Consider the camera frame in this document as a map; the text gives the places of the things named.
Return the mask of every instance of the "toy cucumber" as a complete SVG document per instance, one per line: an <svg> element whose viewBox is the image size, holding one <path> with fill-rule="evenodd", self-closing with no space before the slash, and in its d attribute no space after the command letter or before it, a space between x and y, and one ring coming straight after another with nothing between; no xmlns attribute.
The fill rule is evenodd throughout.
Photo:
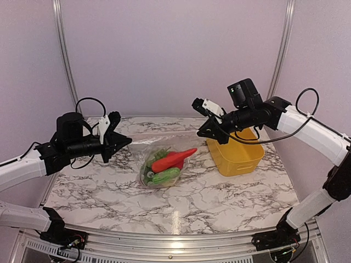
<svg viewBox="0 0 351 263"><path fill-rule="evenodd" d="M159 185L176 178L179 174L180 174L179 168L177 167L169 168L165 171L155 174L155 176L152 178L152 182L155 185Z"/></svg>

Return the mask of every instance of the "plastic bag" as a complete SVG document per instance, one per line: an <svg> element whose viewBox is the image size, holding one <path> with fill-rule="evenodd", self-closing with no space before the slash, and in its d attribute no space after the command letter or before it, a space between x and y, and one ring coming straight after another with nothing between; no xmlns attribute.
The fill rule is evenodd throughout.
<svg viewBox="0 0 351 263"><path fill-rule="evenodd" d="M203 138L196 135L196 131L137 134L130 137L133 142L128 145L128 148L139 169L136 180L143 187L150 189L173 186L188 167L189 161L194 155L184 160L182 168L169 168L156 174L151 169L153 162L166 157L170 152L182 152L191 148L198 148L204 141Z"/></svg>

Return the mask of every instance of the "toy carrot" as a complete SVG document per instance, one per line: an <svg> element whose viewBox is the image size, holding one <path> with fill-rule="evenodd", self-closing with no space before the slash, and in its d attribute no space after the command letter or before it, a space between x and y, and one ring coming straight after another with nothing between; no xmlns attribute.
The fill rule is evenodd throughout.
<svg viewBox="0 0 351 263"><path fill-rule="evenodd" d="M169 167L172 167L181 161L184 161L186 158L193 155L196 151L197 148L194 148L184 152L176 152L172 155L168 154L167 157L159 159L152 164L152 171L154 173L159 173L167 170Z"/></svg>
<svg viewBox="0 0 351 263"><path fill-rule="evenodd" d="M173 156L173 155L175 155L176 153L177 153L177 152L169 152L169 154L168 154L167 156ZM176 163L175 165L172 165L171 168L177 167L177 168L179 168L180 170L182 170L182 168L184 167L184 161L185 161L185 160L182 160L182 161L180 161L179 163Z"/></svg>

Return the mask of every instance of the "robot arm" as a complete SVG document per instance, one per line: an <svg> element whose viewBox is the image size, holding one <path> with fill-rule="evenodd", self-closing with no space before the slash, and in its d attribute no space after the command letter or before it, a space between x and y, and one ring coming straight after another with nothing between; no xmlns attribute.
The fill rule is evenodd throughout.
<svg viewBox="0 0 351 263"><path fill-rule="evenodd" d="M237 108L230 113L214 115L204 107L204 104L208 104L207 99L194 100L193 108L209 117L197 132L198 136L215 139L220 144L228 143L229 138L244 144L257 144L258 142L241 141L230 133L248 127L261 129L265 125L286 134L295 133L294 137L322 153L334 164L321 189L288 210L277 224L277 230L255 234L252 243L257 250L264 250L292 244L294 239L299 241L299 227L312 217L322 214L335 201L344 200L351 195L351 140L320 123L313 116L301 114L295 106L282 98L272 97L263 102L250 79L229 86L228 91ZM211 108L220 108L213 104L211 102Z"/></svg>
<svg viewBox="0 0 351 263"><path fill-rule="evenodd" d="M132 142L132 139L114 132L120 120L118 112L103 116L97 124L98 135L93 135L93 129L80 113L64 114L57 119L56 133L50 142L36 146L24 156L0 163L0 191L57 173L76 157L100 154L107 163L112 155ZM90 134L83 136L83 127ZM64 221L52 208L27 208L1 201L0 226L41 231L42 239L60 244L77 234L77 231L64 227Z"/></svg>

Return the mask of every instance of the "yellow plastic container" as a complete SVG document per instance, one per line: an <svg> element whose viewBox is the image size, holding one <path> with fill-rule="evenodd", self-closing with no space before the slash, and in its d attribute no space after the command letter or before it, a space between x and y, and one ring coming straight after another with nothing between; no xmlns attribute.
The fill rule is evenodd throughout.
<svg viewBox="0 0 351 263"><path fill-rule="evenodd" d="M244 139L256 137L251 129L244 129L237 134ZM217 140L207 139L207 145L219 172L224 176L251 173L264 156L261 145L245 145L231 138L227 144L219 144Z"/></svg>

